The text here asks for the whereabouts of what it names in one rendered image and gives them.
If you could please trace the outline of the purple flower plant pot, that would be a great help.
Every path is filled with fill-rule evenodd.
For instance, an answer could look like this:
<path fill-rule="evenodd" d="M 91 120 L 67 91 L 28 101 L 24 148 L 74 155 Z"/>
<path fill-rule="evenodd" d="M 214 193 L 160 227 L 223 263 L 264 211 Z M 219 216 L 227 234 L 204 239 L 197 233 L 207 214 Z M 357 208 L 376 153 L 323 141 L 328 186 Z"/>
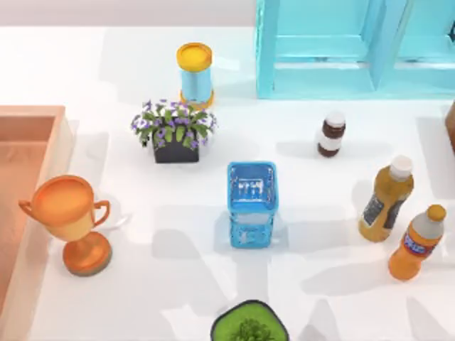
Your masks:
<path fill-rule="evenodd" d="M 197 163 L 199 147 L 217 128 L 216 116 L 194 104 L 170 102 L 142 104 L 130 127 L 141 146 L 149 147 L 156 163 Z"/>

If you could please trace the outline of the yellow and blue can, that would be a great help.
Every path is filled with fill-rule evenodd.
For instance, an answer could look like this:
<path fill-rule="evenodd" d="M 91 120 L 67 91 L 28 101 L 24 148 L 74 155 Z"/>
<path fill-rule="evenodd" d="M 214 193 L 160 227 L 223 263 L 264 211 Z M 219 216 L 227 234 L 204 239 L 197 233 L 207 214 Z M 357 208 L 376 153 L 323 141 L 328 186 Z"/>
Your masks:
<path fill-rule="evenodd" d="M 213 103 L 212 56 L 212 50 L 203 43 L 186 43 L 176 52 L 181 70 L 180 98 L 194 109 L 207 109 Z"/>

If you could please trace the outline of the brown bottle white label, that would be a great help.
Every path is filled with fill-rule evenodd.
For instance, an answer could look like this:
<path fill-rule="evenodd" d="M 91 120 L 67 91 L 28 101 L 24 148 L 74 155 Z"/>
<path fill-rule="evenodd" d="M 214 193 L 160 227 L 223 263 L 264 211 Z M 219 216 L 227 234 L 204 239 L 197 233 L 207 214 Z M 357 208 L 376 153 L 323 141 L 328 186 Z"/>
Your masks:
<path fill-rule="evenodd" d="M 318 152 L 327 158 L 335 156 L 340 148 L 346 130 L 346 120 L 341 112 L 332 112 L 326 116 L 318 138 Z"/>

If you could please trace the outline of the light blue rack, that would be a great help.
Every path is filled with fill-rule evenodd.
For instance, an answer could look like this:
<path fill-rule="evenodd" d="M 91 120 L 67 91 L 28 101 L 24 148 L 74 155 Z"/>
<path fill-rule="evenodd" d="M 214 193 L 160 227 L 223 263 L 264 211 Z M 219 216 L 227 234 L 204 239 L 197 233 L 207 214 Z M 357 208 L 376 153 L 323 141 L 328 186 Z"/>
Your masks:
<path fill-rule="evenodd" d="M 455 98 L 455 0 L 256 0 L 261 99 Z"/>

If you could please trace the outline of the green plant black pot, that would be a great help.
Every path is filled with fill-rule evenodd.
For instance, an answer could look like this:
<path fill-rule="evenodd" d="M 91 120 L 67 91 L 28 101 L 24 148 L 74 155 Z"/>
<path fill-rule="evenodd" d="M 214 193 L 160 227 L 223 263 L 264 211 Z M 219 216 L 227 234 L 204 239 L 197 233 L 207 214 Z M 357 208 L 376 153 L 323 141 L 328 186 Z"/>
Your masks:
<path fill-rule="evenodd" d="M 264 302 L 246 300 L 218 316 L 210 341 L 290 341 L 277 314 Z"/>

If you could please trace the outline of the yellow bottle white cap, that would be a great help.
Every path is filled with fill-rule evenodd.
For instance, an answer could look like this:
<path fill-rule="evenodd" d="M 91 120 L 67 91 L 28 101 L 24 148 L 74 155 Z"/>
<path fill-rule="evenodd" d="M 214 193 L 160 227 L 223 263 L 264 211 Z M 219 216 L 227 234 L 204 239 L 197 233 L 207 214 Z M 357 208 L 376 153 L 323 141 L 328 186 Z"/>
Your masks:
<path fill-rule="evenodd" d="M 360 234 L 371 242 L 385 241 L 413 189 L 411 159 L 403 155 L 394 157 L 375 177 L 373 194 L 358 222 Z"/>

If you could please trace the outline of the orange trophy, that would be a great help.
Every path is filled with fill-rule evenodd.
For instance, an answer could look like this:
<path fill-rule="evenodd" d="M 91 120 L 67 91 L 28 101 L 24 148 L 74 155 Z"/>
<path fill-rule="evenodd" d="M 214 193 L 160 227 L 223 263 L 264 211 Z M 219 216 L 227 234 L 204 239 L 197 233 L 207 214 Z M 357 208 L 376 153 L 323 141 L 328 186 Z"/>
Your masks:
<path fill-rule="evenodd" d="M 63 263 L 76 276 L 92 276 L 109 264 L 112 247 L 95 227 L 107 220 L 108 200 L 95 201 L 92 186 L 76 175 L 61 175 L 44 182 L 30 201 L 18 206 L 40 222 L 55 238 L 65 242 Z"/>

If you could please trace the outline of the orange bottle orange cap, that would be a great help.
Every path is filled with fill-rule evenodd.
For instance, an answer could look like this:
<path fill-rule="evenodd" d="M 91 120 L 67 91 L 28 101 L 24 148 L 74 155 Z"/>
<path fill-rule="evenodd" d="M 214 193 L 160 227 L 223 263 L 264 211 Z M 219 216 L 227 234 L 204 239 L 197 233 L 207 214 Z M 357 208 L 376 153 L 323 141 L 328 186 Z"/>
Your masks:
<path fill-rule="evenodd" d="M 431 255 L 444 235 L 445 217 L 445 208 L 435 204 L 413 218 L 399 247 L 389 258 L 388 269 L 392 277 L 408 281 L 419 273 L 422 262 Z"/>

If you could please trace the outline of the salmon shallow box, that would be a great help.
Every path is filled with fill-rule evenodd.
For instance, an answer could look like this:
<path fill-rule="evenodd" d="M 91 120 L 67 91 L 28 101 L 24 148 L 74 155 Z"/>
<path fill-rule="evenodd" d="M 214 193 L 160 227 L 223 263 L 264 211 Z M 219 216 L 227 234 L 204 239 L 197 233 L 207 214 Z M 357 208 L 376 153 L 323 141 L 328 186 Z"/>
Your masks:
<path fill-rule="evenodd" d="M 17 202 L 64 173 L 72 147 L 64 106 L 0 105 L 0 315 L 26 226 Z"/>

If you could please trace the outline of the brown wooden object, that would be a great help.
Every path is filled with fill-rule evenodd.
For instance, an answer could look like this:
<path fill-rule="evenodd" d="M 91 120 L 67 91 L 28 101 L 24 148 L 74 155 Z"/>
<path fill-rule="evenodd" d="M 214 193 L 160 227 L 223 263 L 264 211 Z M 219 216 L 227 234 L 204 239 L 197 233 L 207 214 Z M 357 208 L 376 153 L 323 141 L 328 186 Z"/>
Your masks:
<path fill-rule="evenodd" d="M 447 112 L 444 123 L 452 150 L 455 153 L 455 100 L 452 102 L 450 109 Z"/>

